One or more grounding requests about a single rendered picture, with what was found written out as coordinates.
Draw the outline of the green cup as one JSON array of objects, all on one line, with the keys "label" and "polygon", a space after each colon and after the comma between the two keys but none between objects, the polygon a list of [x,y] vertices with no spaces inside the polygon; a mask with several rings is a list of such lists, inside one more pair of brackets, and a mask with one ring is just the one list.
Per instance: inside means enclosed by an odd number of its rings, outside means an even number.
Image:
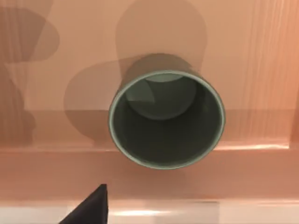
[{"label": "green cup", "polygon": [[219,143],[225,123],[216,89],[183,58],[164,53],[128,67],[108,116],[116,147],[133,162],[160,170],[204,158]]}]

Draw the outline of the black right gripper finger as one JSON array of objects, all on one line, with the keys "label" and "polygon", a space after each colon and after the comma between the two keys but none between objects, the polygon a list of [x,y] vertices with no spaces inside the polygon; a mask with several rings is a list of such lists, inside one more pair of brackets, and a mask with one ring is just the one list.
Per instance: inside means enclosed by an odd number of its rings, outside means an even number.
[{"label": "black right gripper finger", "polygon": [[101,184],[58,224],[107,224],[107,184]]}]

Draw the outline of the shallow salmon-coloured box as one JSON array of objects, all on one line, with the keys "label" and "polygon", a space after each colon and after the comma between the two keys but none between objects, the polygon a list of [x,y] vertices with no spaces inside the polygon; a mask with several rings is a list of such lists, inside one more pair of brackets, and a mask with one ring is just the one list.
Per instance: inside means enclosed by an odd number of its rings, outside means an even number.
[{"label": "shallow salmon-coloured box", "polygon": [[[109,135],[126,70],[154,53],[225,105],[221,142],[186,168],[141,167]],[[113,217],[299,216],[299,0],[0,0],[0,224],[57,223],[102,183]]]}]

